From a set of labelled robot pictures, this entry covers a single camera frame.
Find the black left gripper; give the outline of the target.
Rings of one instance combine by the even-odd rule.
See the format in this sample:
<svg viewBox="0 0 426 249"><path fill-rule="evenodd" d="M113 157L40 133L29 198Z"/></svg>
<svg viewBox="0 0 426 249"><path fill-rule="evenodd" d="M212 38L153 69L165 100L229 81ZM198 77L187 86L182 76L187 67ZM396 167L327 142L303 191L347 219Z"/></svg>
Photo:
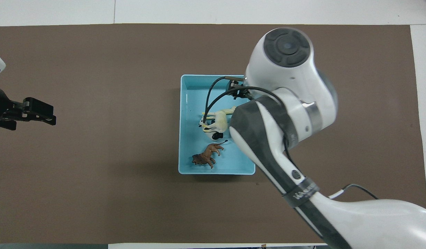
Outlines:
<svg viewBox="0 0 426 249"><path fill-rule="evenodd" d="M24 118L22 113L38 117ZM40 121L55 126L56 117L54 117L54 107L33 97L25 98L23 103L12 101L0 89L0 128L15 131L17 121Z"/></svg>

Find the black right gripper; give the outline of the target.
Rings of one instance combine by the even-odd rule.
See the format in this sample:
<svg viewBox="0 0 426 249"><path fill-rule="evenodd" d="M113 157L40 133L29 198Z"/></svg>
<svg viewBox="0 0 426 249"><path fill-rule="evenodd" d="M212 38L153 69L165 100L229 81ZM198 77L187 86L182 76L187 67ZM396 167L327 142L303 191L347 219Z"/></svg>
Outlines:
<svg viewBox="0 0 426 249"><path fill-rule="evenodd" d="M252 95L249 90L244 89L244 79L239 77L225 76L225 79L228 80L226 86L226 92L228 96L232 96L234 100L238 98L252 100Z"/></svg>

